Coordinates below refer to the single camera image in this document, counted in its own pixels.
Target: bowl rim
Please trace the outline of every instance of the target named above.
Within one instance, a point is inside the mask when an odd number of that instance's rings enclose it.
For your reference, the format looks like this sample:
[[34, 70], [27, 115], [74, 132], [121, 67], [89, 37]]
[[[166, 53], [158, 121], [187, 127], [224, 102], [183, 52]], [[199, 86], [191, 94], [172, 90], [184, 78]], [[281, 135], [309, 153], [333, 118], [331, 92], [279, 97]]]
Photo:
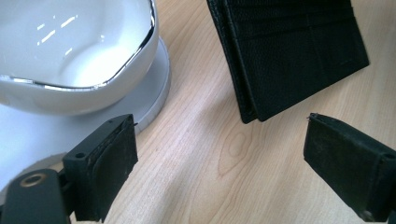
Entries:
[[32, 79], [28, 78], [19, 78], [19, 77], [12, 77], [12, 76], [6, 76], [6, 75], [1, 75], [0, 74], [0, 81], [7, 81], [7, 82], [13, 82], [13, 83], [19, 83], [23, 85], [29, 85], [29, 86], [34, 86], [42, 89], [47, 89], [47, 90], [52, 90], [52, 91], [96, 91], [98, 89], [102, 89], [103, 87], [107, 86], [110, 82], [112, 82], [114, 79], [116, 79], [121, 72], [134, 60], [134, 58], [142, 51], [142, 49], [147, 45], [147, 43], [150, 41], [152, 36], [154, 35], [154, 31], [156, 28], [156, 12], [155, 12], [155, 6], [154, 6], [154, 0], [148, 0], [148, 3], [150, 5], [150, 28], [148, 30], [148, 33], [146, 34], [146, 37], [143, 39], [142, 43], [139, 45], [139, 47], [136, 49], [136, 51], [129, 57], [129, 59], [125, 62], [125, 64], [116, 72], [114, 76], [109, 78], [108, 80], [103, 81], [102, 83], [88, 86], [88, 87], [70, 87], [70, 86], [63, 86], [63, 85], [53, 85], [45, 82], [40, 82], [40, 81], [35, 81]]

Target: black leather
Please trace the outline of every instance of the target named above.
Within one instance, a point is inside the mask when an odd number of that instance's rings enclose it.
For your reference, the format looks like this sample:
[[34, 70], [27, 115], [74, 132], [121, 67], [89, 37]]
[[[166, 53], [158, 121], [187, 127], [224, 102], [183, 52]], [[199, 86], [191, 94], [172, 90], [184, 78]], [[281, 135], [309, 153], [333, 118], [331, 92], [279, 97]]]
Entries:
[[304, 159], [364, 221], [385, 222], [395, 210], [396, 151], [371, 136], [341, 120], [311, 114]]
[[242, 121], [265, 121], [369, 64], [349, 0], [207, 0]]

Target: black wallet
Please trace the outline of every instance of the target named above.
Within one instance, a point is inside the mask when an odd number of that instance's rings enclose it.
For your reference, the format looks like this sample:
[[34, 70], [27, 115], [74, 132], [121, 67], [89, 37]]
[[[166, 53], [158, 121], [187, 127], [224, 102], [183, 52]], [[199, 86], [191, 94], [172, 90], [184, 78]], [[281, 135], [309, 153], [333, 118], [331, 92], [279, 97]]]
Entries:
[[241, 119], [265, 121], [369, 64], [349, 0], [207, 0]]

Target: wooden table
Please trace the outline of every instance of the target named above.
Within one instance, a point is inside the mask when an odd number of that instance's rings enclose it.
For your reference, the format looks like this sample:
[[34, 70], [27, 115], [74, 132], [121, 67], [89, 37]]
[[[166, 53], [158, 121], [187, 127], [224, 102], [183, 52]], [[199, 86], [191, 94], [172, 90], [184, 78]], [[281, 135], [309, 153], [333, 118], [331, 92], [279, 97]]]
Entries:
[[303, 157], [311, 112], [396, 148], [396, 1], [352, 2], [371, 65], [243, 124], [206, 1], [158, 0], [172, 86], [106, 223], [362, 223]]

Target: silver base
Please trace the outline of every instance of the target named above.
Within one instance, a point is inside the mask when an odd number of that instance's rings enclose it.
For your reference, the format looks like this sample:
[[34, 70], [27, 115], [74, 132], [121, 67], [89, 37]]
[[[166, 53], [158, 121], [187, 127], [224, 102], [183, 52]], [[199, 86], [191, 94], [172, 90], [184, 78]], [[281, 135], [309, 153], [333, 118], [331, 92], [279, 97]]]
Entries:
[[[0, 189], [32, 164], [39, 169], [51, 166], [53, 158], [59, 161], [61, 156], [56, 155], [70, 151], [108, 119], [133, 114], [137, 123], [135, 133], [140, 133], [160, 113], [170, 82], [169, 57], [160, 39], [155, 59], [144, 79], [123, 99], [103, 110], [81, 116], [55, 117], [0, 105]], [[0, 204], [5, 196], [1, 191]]]

